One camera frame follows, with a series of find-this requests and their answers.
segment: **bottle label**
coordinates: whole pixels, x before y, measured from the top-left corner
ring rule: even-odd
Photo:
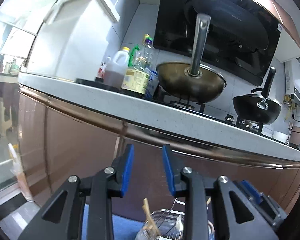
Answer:
[[[128,69],[124,76],[121,88],[144,95],[146,93],[148,81],[149,74],[136,69]]]

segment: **silver screw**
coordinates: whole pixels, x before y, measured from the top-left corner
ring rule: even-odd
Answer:
[[[78,177],[77,176],[75,176],[75,175],[72,175],[72,176],[70,176],[69,178],[68,178],[68,181],[69,182],[76,182],[78,180]]]
[[[228,177],[226,177],[226,176],[220,176],[220,177],[219,177],[219,181],[220,181],[221,183],[227,183],[227,182],[229,181],[229,179],[228,179]]]
[[[114,168],[112,168],[112,167],[105,168],[105,173],[106,174],[112,174],[112,173],[114,173]]]
[[[186,173],[186,174],[192,173],[192,169],[191,169],[190,167],[184,167],[184,168],[182,169],[182,171],[183,171],[183,173]]]

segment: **beige stool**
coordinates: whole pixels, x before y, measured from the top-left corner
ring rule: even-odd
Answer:
[[[0,98],[0,135],[1,137],[6,137],[6,131],[9,128],[12,128],[12,120],[11,120],[11,107],[9,109],[9,119],[5,121],[4,118],[5,107],[3,106],[3,98]]]

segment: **blue gripper pad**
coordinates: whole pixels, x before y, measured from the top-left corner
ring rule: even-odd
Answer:
[[[163,166],[164,170],[166,172],[166,177],[167,177],[167,184],[169,191],[172,196],[176,195],[176,187],[174,185],[174,178],[173,178],[173,171],[170,163],[170,159],[167,153],[167,147],[164,145],[162,148],[162,157],[163,157]]]
[[[262,202],[262,199],[261,199],[262,194],[247,180],[243,180],[243,181],[241,181],[241,183],[249,191],[249,193],[251,194],[251,196],[253,197],[255,202],[257,204],[260,204]]]
[[[122,186],[121,186],[121,195],[124,196],[124,194],[128,190],[130,176],[131,176],[131,170],[132,170],[132,164],[133,164],[133,158],[134,158],[134,146],[132,144],[128,144],[125,152],[123,154],[125,163],[124,168],[122,171]]]

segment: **wire basket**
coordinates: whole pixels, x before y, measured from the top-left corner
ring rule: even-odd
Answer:
[[[178,231],[176,227],[177,218],[181,215],[181,221],[184,221],[184,212],[179,212],[172,210],[175,203],[180,203],[185,205],[184,202],[174,199],[171,209],[161,209],[151,213],[151,217],[156,223],[158,229],[160,230],[161,236],[153,236],[150,232],[146,230],[148,221],[143,224],[143,227],[138,232],[135,240],[182,240],[183,231]],[[209,229],[209,240],[214,240],[214,227],[213,224],[208,221]]]

